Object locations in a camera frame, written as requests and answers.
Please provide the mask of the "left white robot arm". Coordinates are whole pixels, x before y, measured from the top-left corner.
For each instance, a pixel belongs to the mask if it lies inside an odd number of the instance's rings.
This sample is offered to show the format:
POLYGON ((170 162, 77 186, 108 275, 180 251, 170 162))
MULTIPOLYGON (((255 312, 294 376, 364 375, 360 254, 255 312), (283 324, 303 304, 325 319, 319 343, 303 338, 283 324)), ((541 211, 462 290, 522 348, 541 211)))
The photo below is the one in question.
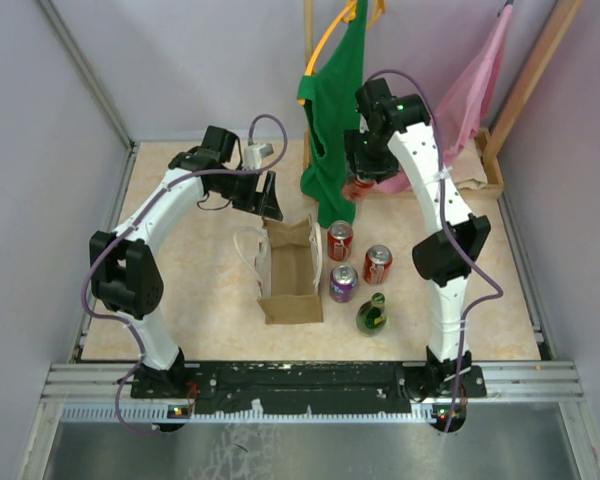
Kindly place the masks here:
POLYGON ((233 132, 210 126, 199 145, 174 156, 157 188, 126 221, 89 241, 82 295, 102 303, 103 318, 131 331, 140 366, 153 373, 154 387, 166 396, 186 389, 188 373, 178 366, 183 356, 160 312, 164 282, 157 253, 182 216, 211 193, 236 210, 282 219, 276 175, 263 161, 278 163, 283 155, 269 143, 242 144, 233 132))

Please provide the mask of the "watermelon print canvas bag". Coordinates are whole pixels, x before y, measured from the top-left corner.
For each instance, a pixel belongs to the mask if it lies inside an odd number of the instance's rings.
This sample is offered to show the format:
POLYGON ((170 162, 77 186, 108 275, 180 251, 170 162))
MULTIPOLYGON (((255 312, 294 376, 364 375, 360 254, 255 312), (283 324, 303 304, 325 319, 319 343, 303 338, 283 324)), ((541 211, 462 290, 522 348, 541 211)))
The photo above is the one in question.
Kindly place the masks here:
POLYGON ((259 228, 241 227, 233 244, 258 284, 267 325, 323 321, 322 232, 312 216, 293 225, 264 219, 259 228))

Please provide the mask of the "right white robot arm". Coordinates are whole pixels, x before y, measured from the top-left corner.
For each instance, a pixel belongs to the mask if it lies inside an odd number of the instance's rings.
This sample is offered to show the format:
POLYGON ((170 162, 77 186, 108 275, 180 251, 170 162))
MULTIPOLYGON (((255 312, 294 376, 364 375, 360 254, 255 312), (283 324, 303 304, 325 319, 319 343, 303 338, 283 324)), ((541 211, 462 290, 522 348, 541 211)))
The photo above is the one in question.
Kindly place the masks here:
POLYGON ((382 78, 355 93, 360 125, 344 134, 353 196, 404 173, 420 206, 426 237, 412 249, 418 274, 431 288, 431 337, 425 364, 428 387, 450 395, 471 368, 464 310, 468 278, 491 231, 475 215, 444 165, 435 124, 423 99, 394 96, 382 78))

